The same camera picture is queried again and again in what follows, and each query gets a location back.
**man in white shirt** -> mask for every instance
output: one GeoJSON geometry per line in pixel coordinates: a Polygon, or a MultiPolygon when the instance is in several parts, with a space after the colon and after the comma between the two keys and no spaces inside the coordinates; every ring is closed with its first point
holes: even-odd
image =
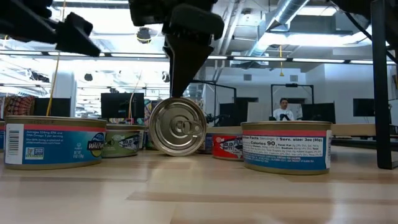
{"type": "Polygon", "coordinates": [[[279,104],[280,104],[280,109],[274,110],[273,117],[277,121],[294,121],[293,112],[287,109],[287,105],[289,105],[287,99],[286,98],[280,99],[279,104]]]}

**ceiling pipe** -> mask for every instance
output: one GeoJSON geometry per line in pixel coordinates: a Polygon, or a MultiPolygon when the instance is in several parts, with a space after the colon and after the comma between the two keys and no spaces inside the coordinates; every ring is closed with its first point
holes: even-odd
{"type": "Polygon", "coordinates": [[[221,47],[223,46],[225,35],[226,35],[227,30],[228,30],[229,22],[231,21],[232,13],[234,11],[235,5],[236,5],[235,1],[230,1],[229,5],[227,7],[228,13],[227,13],[226,19],[224,21],[224,24],[225,24],[224,31],[223,31],[223,35],[221,36],[220,41],[218,42],[217,49],[216,49],[216,55],[219,55],[220,52],[221,52],[221,47]]]}
{"type": "Polygon", "coordinates": [[[236,26],[237,26],[237,24],[239,22],[239,18],[241,17],[243,6],[244,6],[245,2],[246,2],[246,0],[240,0],[238,2],[238,8],[236,9],[234,20],[232,22],[231,27],[229,28],[229,32],[228,32],[228,36],[227,36],[227,39],[226,39],[226,43],[224,44],[223,50],[221,52],[223,55],[226,54],[226,51],[228,50],[229,44],[231,43],[232,36],[234,35],[235,28],[236,28],[236,26]]]}
{"type": "Polygon", "coordinates": [[[261,28],[264,33],[253,45],[253,48],[248,51],[247,56],[262,56],[269,46],[266,44],[268,43],[267,40],[270,35],[269,31],[281,25],[289,24],[309,1],[310,0],[280,0],[277,9],[270,12],[274,16],[263,21],[261,28]]]}

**pull tab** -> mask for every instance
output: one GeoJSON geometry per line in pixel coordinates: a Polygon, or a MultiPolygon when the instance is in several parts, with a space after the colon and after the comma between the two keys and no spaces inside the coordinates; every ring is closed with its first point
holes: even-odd
{"type": "Polygon", "coordinates": [[[180,127],[183,134],[200,134],[202,127],[197,121],[178,121],[177,127],[180,127]]]}

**red can label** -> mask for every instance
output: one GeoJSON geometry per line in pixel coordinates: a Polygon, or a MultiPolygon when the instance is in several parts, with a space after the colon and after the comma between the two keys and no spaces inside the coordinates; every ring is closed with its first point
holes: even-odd
{"type": "Polygon", "coordinates": [[[226,159],[243,159],[242,135],[214,134],[213,156],[226,159]]]}

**silver can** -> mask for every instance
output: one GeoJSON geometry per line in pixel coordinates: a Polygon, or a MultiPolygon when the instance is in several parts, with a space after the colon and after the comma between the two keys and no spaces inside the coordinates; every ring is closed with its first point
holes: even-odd
{"type": "Polygon", "coordinates": [[[187,156],[204,142],[206,118],[192,100],[169,98],[152,111],[149,134],[156,149],[170,156],[187,156]]]}

